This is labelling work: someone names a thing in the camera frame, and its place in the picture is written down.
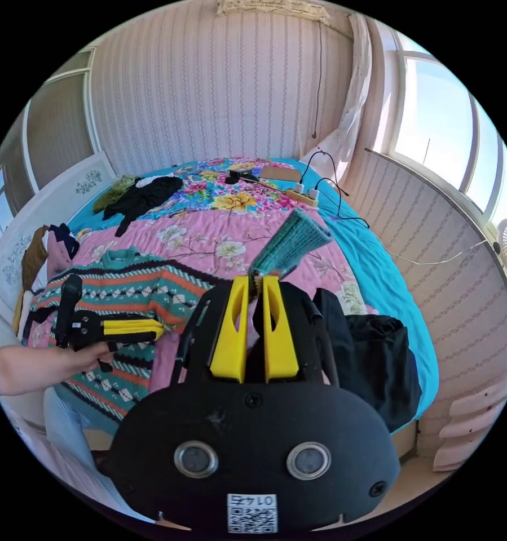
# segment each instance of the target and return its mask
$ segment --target headboard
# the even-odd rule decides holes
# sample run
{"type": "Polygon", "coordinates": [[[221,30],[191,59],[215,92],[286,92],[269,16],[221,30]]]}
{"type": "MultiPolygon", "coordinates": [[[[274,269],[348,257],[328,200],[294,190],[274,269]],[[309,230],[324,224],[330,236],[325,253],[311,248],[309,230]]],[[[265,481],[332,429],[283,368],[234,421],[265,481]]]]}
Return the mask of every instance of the headboard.
{"type": "Polygon", "coordinates": [[[0,315],[11,324],[20,294],[21,260],[42,225],[67,223],[116,175],[104,152],[82,160],[36,193],[0,238],[0,315]]]}

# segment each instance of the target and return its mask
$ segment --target floral bedspread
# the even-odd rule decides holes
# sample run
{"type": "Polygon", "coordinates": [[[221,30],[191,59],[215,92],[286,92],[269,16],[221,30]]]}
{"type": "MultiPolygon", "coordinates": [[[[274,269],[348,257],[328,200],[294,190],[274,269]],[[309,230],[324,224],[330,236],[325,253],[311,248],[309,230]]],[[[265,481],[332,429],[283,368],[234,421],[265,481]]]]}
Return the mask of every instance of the floral bedspread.
{"type": "MultiPolygon", "coordinates": [[[[276,208],[278,202],[282,201],[279,197],[264,197],[263,193],[252,187],[253,192],[248,192],[246,195],[249,198],[246,198],[246,195],[240,195],[240,189],[230,193],[229,189],[233,186],[224,186],[227,191],[215,194],[212,199],[219,201],[218,210],[198,208],[193,212],[190,209],[173,213],[172,216],[137,220],[120,238],[114,236],[116,227],[85,232],[80,236],[80,249],[74,258],[75,265],[86,265],[99,260],[107,250],[134,245],[141,252],[176,259],[220,277],[233,278],[246,273],[250,263],[285,221],[288,211],[294,208],[294,201],[285,198],[287,202],[276,208]],[[266,210],[265,205],[274,206],[266,210]]],[[[203,195],[197,192],[194,194],[197,201],[204,200],[203,195]]],[[[310,207],[305,210],[318,223],[324,224],[317,211],[310,207]]],[[[372,307],[365,305],[355,276],[336,242],[307,254],[286,280],[312,297],[318,287],[333,291],[347,314],[377,313],[372,307]]],[[[40,325],[33,325],[28,345],[45,347],[48,344],[51,320],[52,316],[40,325]]],[[[251,320],[249,329],[248,342],[252,345],[257,335],[251,320]]],[[[169,333],[158,340],[150,381],[151,391],[169,384],[178,338],[177,335],[169,333]]]]}
{"type": "MultiPolygon", "coordinates": [[[[252,168],[258,177],[265,165],[291,168],[286,163],[269,159],[221,158],[204,162],[191,162],[177,168],[151,171],[144,176],[168,175],[172,173],[183,179],[183,187],[163,205],[152,209],[138,220],[156,220],[162,216],[178,217],[190,212],[204,210],[226,210],[236,212],[289,211],[296,207],[309,209],[287,197],[276,183],[263,180],[264,184],[238,182],[226,184],[230,168],[252,168]]],[[[103,221],[103,213],[94,215],[91,205],[86,206],[69,224],[73,233],[82,230],[102,230],[118,225],[120,214],[103,221]]]]}

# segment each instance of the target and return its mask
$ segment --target black device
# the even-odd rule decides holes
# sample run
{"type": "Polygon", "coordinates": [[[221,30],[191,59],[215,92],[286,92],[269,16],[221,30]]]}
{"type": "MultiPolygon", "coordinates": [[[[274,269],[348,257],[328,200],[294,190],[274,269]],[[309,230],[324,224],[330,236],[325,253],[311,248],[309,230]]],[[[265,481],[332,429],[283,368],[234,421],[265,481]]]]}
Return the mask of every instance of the black device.
{"type": "Polygon", "coordinates": [[[226,184],[236,184],[240,179],[248,183],[259,182],[259,179],[252,174],[253,169],[229,169],[229,176],[225,179],[226,184]]]}
{"type": "Polygon", "coordinates": [[[169,387],[130,410],[102,472],[135,511],[215,535],[296,533],[367,515],[400,469],[386,424],[338,386],[323,318],[276,277],[263,279],[253,318],[261,342],[247,356],[236,323],[247,288],[237,277],[202,296],[169,387]]]}
{"type": "MultiPolygon", "coordinates": [[[[71,274],[61,286],[61,299],[54,328],[56,346],[61,349],[67,349],[71,344],[73,349],[78,351],[87,345],[99,341],[98,336],[93,337],[92,333],[88,334],[81,329],[82,319],[84,318],[86,320],[84,323],[88,322],[88,319],[87,314],[81,314],[79,318],[75,313],[75,307],[80,299],[82,299],[82,278],[77,274],[71,274]],[[73,342],[71,342],[71,331],[73,328],[78,329],[77,339],[80,340],[74,340],[75,336],[73,333],[73,342]]],[[[102,372],[112,372],[112,366],[105,362],[99,361],[99,368],[102,372]]]]}

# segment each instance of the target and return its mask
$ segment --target human hand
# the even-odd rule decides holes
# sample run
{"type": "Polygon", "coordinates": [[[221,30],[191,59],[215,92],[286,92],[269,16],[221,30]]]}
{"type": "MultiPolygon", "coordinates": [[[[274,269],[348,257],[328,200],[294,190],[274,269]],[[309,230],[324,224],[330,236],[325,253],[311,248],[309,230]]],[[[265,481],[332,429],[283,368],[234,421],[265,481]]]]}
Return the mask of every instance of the human hand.
{"type": "Polygon", "coordinates": [[[68,357],[69,362],[77,372],[89,372],[99,368],[98,361],[110,364],[113,358],[106,342],[98,342],[79,351],[69,350],[68,357]]]}

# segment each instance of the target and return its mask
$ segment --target black jacket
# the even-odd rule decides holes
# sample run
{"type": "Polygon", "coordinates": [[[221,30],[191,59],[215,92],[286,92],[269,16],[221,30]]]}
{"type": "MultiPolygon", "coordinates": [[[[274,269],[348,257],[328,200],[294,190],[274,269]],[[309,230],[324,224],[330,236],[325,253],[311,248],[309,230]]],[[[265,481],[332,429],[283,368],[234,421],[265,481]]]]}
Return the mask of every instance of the black jacket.
{"type": "Polygon", "coordinates": [[[108,220],[114,214],[120,212],[124,215],[116,231],[116,237],[121,237],[132,221],[146,214],[155,207],[162,205],[183,185],[181,179],[175,176],[160,176],[152,180],[150,184],[137,188],[136,183],[131,186],[118,201],[110,204],[103,213],[103,220],[108,220]]]}
{"type": "Polygon", "coordinates": [[[409,423],[422,390],[407,328],[389,316],[346,316],[326,289],[313,300],[328,328],[340,387],[373,406],[390,432],[409,423]]]}

